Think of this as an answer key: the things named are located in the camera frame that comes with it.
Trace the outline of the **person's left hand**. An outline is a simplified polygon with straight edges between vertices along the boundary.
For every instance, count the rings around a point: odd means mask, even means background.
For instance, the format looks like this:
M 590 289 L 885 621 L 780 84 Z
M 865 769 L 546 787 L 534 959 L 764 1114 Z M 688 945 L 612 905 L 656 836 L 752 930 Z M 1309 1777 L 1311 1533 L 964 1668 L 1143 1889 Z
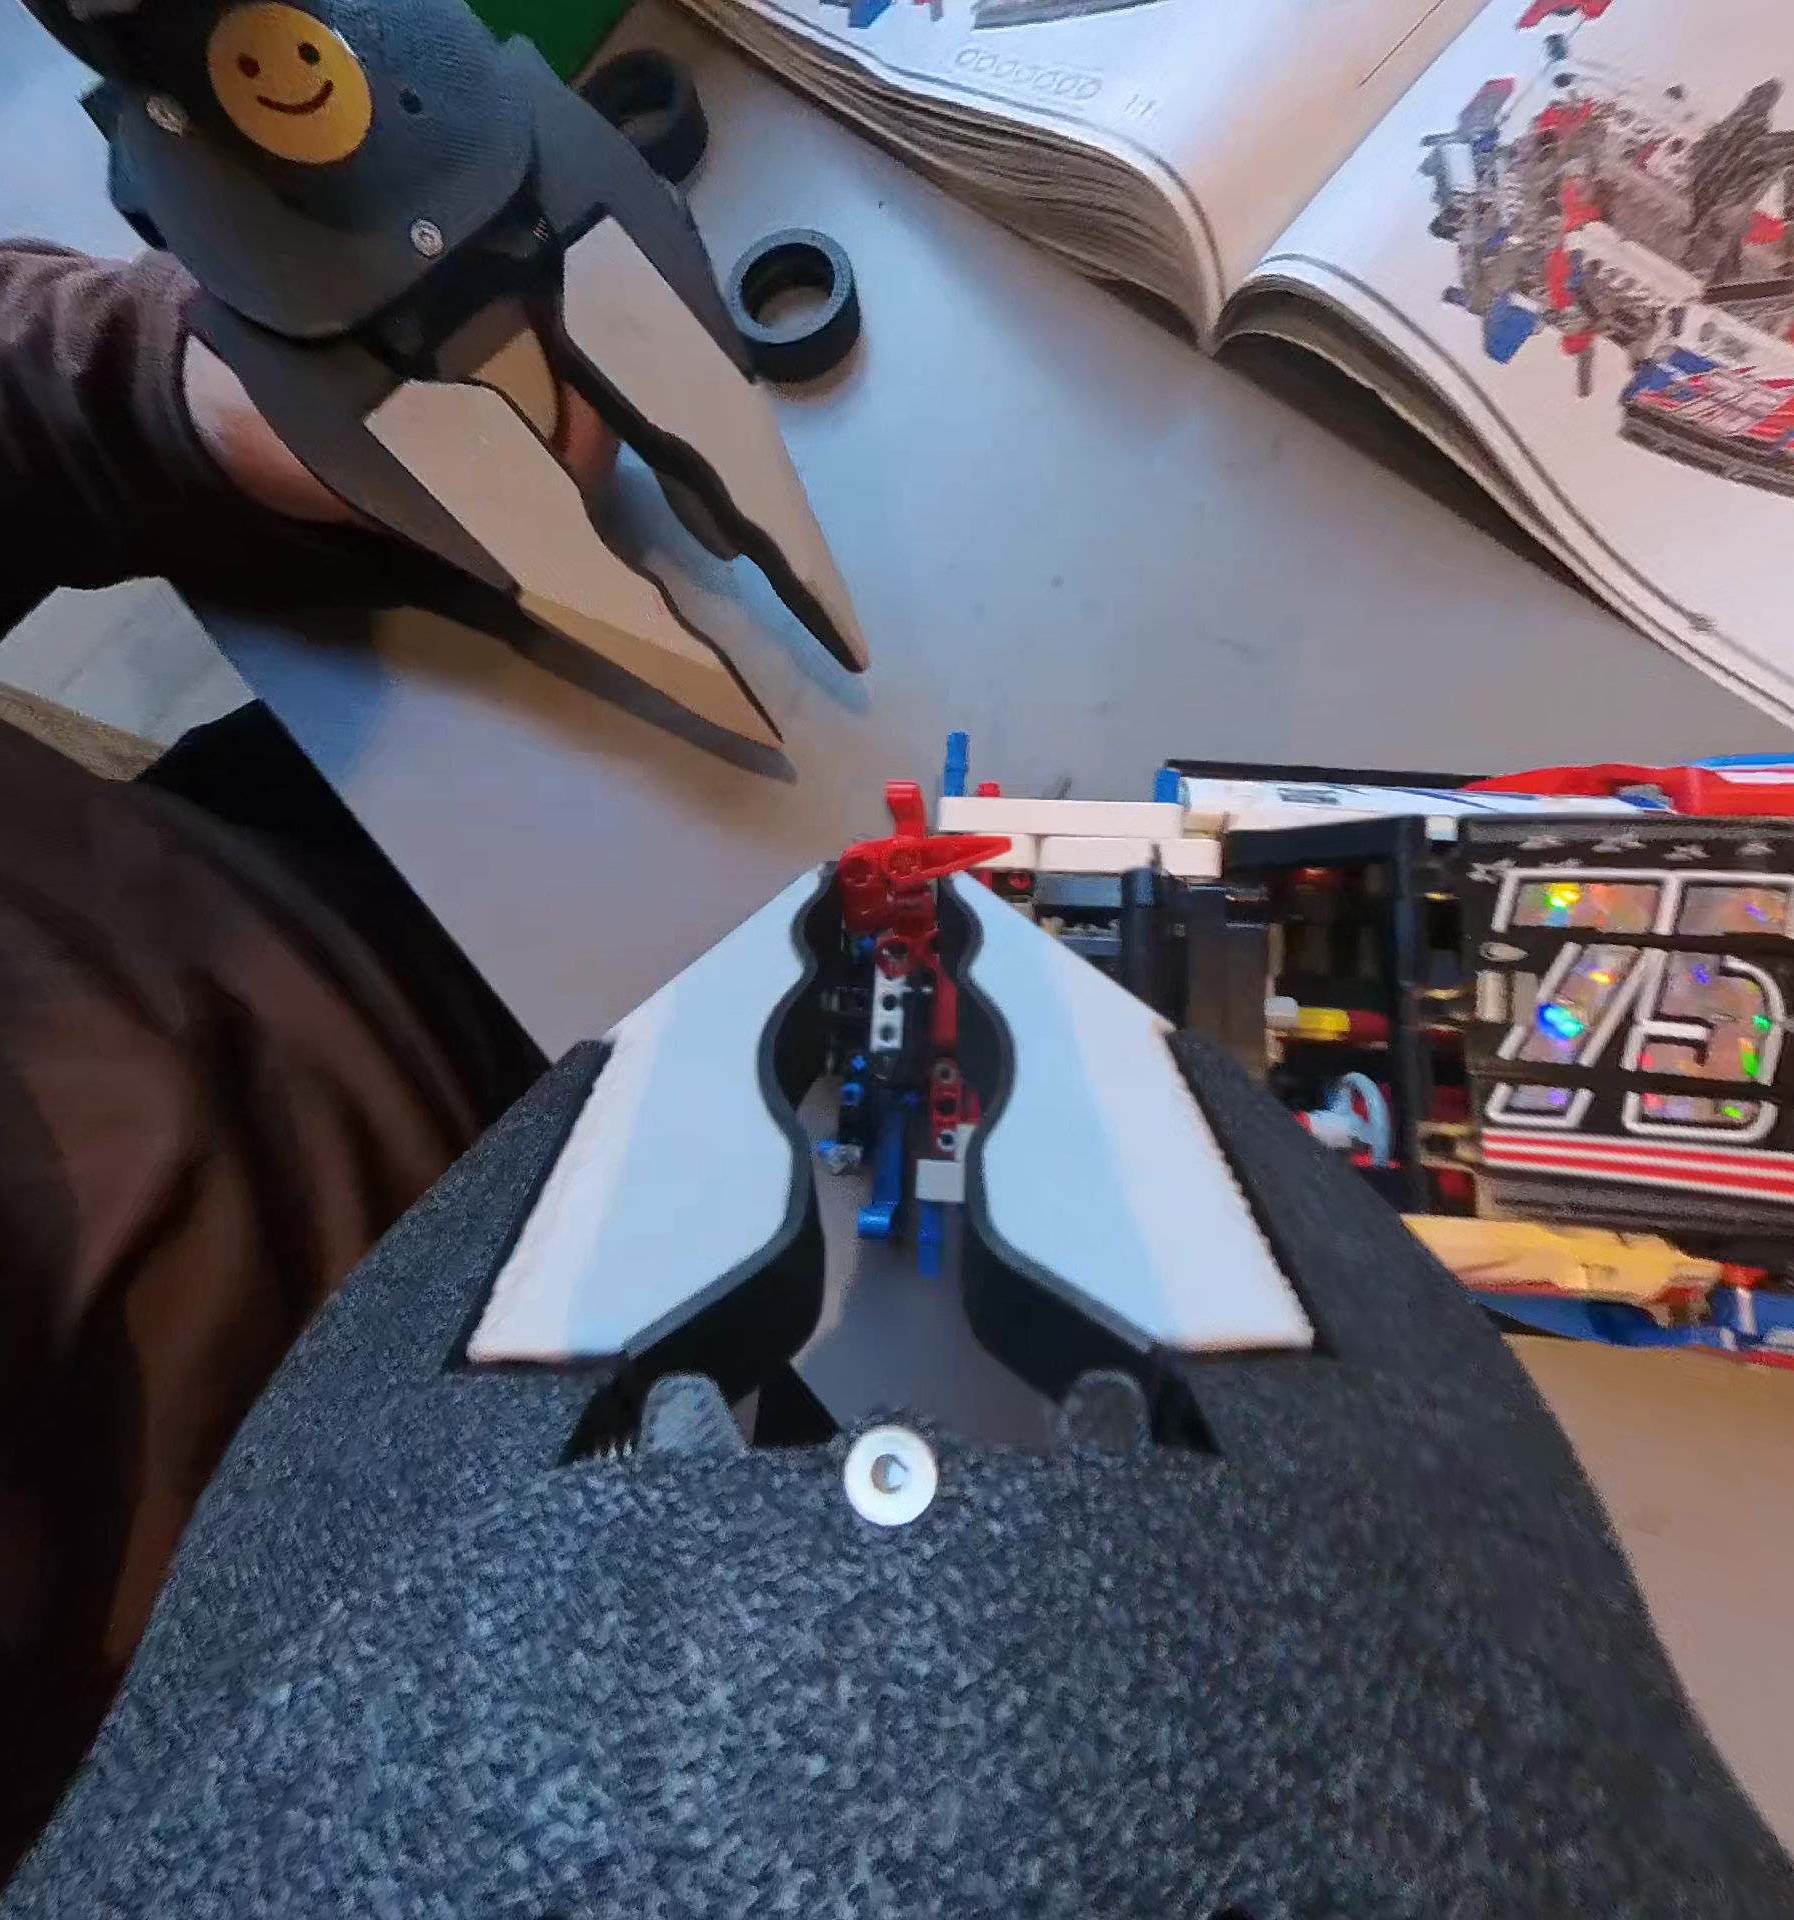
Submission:
M 297 525 L 368 526 L 289 452 L 236 374 L 198 338 L 185 344 L 181 388 L 198 445 L 244 500 Z

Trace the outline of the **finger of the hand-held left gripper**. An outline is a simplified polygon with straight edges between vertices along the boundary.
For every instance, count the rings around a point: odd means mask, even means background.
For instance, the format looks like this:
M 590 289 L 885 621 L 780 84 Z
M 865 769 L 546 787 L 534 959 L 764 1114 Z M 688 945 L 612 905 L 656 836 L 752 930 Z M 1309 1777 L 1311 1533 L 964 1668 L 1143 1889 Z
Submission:
M 534 621 L 732 739 L 782 739 L 740 675 L 596 532 L 583 494 L 518 405 L 477 382 L 404 382 L 370 435 L 491 560 Z
M 574 388 L 645 468 L 691 494 L 832 660 L 867 671 L 849 593 L 759 382 L 618 222 L 576 240 L 560 274 L 554 341 Z

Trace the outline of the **toy brick race car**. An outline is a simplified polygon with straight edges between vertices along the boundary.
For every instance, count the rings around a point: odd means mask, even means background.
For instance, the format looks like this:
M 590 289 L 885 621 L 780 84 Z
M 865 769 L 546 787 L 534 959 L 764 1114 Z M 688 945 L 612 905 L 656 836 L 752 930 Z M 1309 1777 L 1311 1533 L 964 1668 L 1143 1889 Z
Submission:
M 1224 1046 L 1509 1332 L 1794 1372 L 1794 753 L 1173 758 L 1149 801 L 1005 798 L 968 757 L 952 733 L 938 801 L 892 781 L 859 844 L 1010 834 L 958 877 Z M 913 890 L 935 936 L 950 880 Z M 842 905 L 816 1142 L 867 1188 L 856 1239 L 926 1280 L 981 1117 L 931 943 Z

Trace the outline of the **person's brown shirt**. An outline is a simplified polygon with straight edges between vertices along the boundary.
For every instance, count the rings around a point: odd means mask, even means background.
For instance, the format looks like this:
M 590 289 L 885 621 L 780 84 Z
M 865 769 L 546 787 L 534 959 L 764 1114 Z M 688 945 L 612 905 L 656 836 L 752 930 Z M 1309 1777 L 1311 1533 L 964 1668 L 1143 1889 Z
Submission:
M 473 1138 L 269 852 L 0 720 L 0 1886 L 242 1416 Z

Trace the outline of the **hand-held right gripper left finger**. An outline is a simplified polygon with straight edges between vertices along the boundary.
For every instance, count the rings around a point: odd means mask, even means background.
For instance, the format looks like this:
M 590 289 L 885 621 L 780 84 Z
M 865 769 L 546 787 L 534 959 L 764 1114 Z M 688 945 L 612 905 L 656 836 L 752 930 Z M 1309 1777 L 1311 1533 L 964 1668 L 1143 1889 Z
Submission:
M 605 1036 L 605 1060 L 468 1341 L 473 1366 L 651 1356 L 764 1280 L 812 1221 L 811 1144 L 774 1064 L 814 981 L 809 872 Z

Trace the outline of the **green plastic bin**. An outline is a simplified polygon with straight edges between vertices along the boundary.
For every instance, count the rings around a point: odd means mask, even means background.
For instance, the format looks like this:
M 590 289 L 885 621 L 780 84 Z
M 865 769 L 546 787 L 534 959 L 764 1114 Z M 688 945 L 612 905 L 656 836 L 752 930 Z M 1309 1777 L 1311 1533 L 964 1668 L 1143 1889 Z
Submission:
M 496 39 L 530 42 L 563 84 L 588 69 L 634 7 L 636 2 L 624 0 L 470 2 L 472 13 Z

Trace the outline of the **open instruction booklet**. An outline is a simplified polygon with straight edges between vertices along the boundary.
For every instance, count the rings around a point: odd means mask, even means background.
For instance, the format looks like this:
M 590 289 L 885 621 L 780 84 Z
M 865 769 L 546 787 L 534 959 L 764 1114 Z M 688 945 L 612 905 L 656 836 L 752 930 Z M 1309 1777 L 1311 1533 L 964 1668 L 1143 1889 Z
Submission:
M 1794 727 L 1794 2 L 693 2 L 1206 354 L 1327 362 Z

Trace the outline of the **black rubber tyre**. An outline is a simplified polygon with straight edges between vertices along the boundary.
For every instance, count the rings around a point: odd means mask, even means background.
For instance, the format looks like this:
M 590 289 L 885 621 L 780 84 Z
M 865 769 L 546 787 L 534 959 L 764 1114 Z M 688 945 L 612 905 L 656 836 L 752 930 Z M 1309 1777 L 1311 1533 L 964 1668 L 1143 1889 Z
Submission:
M 780 229 L 752 243 L 723 298 L 749 364 L 776 386 L 836 373 L 860 340 L 854 265 L 816 229 Z
M 596 66 L 576 91 L 666 183 L 681 187 L 709 146 L 709 121 L 691 73 L 659 50 L 629 50 Z

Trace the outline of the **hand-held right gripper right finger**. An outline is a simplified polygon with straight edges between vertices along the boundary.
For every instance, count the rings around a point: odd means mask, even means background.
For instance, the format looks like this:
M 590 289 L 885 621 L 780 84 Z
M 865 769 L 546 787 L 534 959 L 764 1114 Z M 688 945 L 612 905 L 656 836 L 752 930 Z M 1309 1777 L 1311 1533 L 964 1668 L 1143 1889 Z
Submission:
M 973 877 L 977 1223 L 1005 1269 L 1141 1354 L 1306 1354 L 1311 1324 L 1172 1058 L 1172 1024 Z

